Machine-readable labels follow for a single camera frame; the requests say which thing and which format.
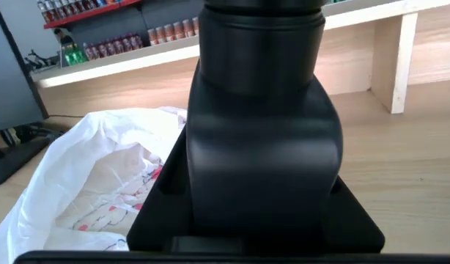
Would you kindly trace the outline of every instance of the shelf support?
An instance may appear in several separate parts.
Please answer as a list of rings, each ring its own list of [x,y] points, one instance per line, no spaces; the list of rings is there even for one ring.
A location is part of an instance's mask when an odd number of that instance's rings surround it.
[[[371,91],[392,114],[404,112],[418,13],[375,22]]]

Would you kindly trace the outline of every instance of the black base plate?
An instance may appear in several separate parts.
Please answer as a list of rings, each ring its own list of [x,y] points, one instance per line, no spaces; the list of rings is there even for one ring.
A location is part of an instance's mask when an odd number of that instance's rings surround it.
[[[378,253],[385,238],[340,177],[308,237],[209,237],[194,229],[183,131],[128,233],[129,249],[191,254],[298,256]]]
[[[0,185],[48,146],[50,141],[38,139],[3,150],[3,157],[0,157]]]

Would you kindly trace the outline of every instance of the white wall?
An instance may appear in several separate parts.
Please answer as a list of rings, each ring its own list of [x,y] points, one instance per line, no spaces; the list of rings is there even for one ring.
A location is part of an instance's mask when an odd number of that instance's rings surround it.
[[[0,12],[4,16],[18,49],[23,57],[33,48],[42,57],[55,56],[59,43],[45,23],[37,0],[0,0]]]

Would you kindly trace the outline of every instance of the red shelf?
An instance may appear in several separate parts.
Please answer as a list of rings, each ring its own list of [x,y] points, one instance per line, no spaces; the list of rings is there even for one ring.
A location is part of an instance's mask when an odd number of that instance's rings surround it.
[[[140,3],[140,2],[142,2],[142,0],[124,0],[124,1],[121,1],[121,2],[116,3],[116,4],[107,5],[105,7],[98,7],[95,10],[82,12],[82,13],[77,14],[77,15],[72,15],[72,16],[70,16],[68,18],[64,18],[64,19],[60,19],[60,20],[57,20],[57,21],[54,21],[54,22],[47,23],[46,25],[44,25],[44,28],[45,29],[52,29],[52,28],[64,26],[64,25],[67,25],[69,23],[73,23],[75,21],[80,21],[80,20],[83,20],[85,18],[91,18],[91,17],[99,15],[99,14],[103,14],[103,13],[106,13],[106,12],[111,12],[113,10],[118,10],[119,8],[126,7],[126,6],[129,6],[129,5],[132,5],[132,4],[137,4],[137,3]]]

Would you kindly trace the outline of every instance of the green bottle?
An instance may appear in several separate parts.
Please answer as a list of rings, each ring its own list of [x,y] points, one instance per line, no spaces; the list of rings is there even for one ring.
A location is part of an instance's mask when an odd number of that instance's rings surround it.
[[[87,61],[85,54],[78,48],[77,44],[73,44],[73,53],[75,54],[77,63],[84,63]]]
[[[72,49],[69,47],[62,47],[62,52],[64,53],[65,60],[69,64],[69,66],[72,66],[75,64],[72,56]]]

